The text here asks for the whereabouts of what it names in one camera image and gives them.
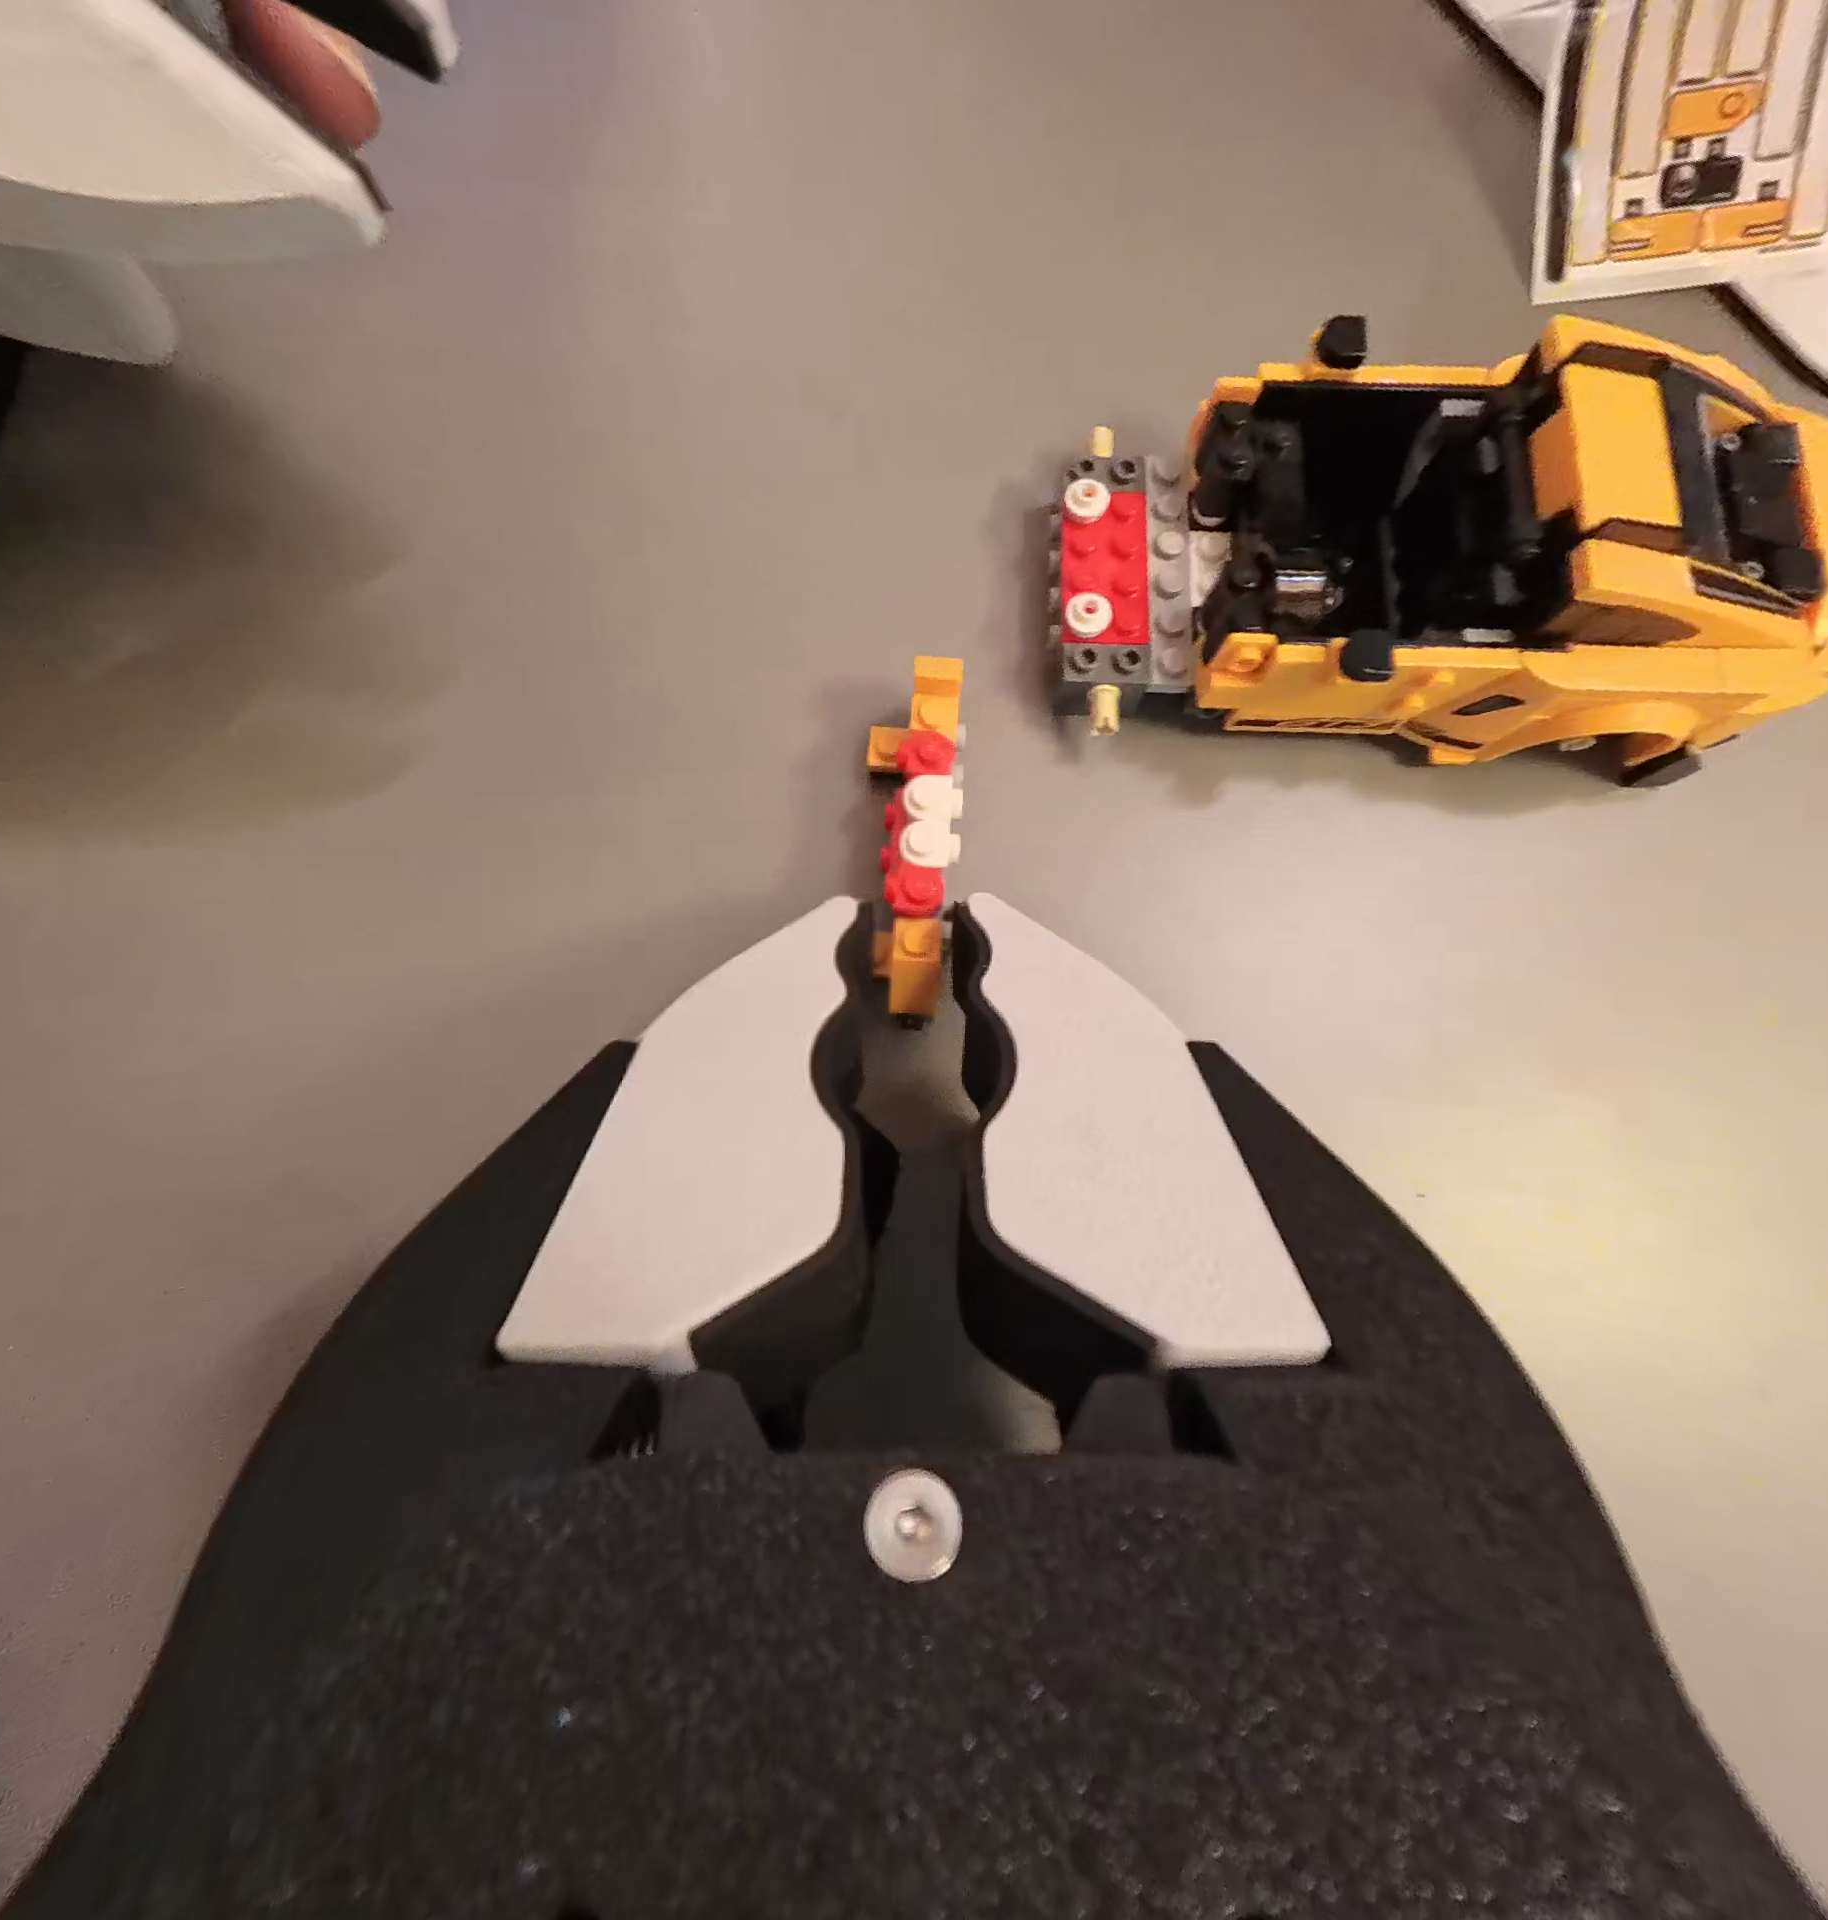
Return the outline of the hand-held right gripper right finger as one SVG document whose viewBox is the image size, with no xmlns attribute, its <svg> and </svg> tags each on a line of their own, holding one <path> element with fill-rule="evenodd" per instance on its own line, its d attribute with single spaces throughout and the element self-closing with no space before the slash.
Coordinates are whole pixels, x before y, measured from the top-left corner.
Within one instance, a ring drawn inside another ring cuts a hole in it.
<svg viewBox="0 0 1828 1920">
<path fill-rule="evenodd" d="M 992 893 L 962 904 L 962 1327 L 1071 1439 L 1100 1380 L 1333 1340 L 1181 1030 Z"/>
</svg>

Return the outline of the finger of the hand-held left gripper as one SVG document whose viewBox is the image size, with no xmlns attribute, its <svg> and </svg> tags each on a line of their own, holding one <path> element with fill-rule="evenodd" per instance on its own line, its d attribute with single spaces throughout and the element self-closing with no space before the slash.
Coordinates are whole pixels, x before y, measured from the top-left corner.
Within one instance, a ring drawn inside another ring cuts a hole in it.
<svg viewBox="0 0 1828 1920">
<path fill-rule="evenodd" d="M 158 367 L 153 268 L 371 248 L 366 149 L 307 127 L 221 4 L 0 3 L 0 339 Z"/>
<path fill-rule="evenodd" d="M 427 84 L 460 59 L 448 3 L 301 3 L 301 13 Z"/>
</svg>

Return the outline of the lego instruction booklet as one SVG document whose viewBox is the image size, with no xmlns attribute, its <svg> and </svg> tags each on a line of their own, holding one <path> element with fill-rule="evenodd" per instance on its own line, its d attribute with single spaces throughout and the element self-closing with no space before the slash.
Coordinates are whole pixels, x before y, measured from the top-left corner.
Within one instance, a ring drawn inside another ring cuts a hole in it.
<svg viewBox="0 0 1828 1920">
<path fill-rule="evenodd" d="M 1531 242 L 1539 307 L 1828 263 L 1828 3 L 1561 4 Z"/>
</svg>

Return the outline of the yellow lego car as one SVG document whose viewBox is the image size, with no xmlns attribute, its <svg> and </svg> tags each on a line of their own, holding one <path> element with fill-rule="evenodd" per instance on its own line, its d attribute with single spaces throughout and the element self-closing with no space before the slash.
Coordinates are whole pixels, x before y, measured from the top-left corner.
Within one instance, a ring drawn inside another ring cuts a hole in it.
<svg viewBox="0 0 1828 1920">
<path fill-rule="evenodd" d="M 1044 524 L 1044 684 L 1096 739 L 1561 752 L 1651 788 L 1828 695 L 1828 419 L 1615 324 L 1420 367 L 1335 315 L 1215 381 L 1177 453 L 1096 431 Z"/>
</svg>

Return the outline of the red white lego assembly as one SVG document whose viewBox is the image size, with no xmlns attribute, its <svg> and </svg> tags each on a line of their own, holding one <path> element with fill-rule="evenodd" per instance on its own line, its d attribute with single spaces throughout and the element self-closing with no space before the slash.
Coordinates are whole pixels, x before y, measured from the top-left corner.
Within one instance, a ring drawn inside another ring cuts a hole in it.
<svg viewBox="0 0 1828 1920">
<path fill-rule="evenodd" d="M 864 771 L 886 792 L 869 967 L 886 1014 L 901 1028 L 937 1014 L 949 959 L 949 881 L 965 803 L 964 681 L 962 659 L 916 656 L 906 720 L 871 727 L 864 748 Z"/>
</svg>

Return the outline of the person's left hand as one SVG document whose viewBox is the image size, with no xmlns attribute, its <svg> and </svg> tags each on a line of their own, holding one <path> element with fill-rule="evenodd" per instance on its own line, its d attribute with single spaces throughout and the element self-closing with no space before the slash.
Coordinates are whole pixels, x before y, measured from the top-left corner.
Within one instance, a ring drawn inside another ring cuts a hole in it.
<svg viewBox="0 0 1828 1920">
<path fill-rule="evenodd" d="M 287 3 L 219 3 L 233 52 L 324 140 L 366 149 L 381 127 L 362 48 Z"/>
</svg>

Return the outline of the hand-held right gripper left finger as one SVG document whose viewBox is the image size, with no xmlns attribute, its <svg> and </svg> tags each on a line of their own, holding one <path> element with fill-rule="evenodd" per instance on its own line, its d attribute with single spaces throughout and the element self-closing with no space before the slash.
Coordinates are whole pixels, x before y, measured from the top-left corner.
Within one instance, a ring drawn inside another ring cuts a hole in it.
<svg viewBox="0 0 1828 1920">
<path fill-rule="evenodd" d="M 865 931 L 860 900 L 830 897 L 642 1030 L 494 1356 L 720 1374 L 762 1427 L 799 1427 L 871 1299 Z"/>
</svg>

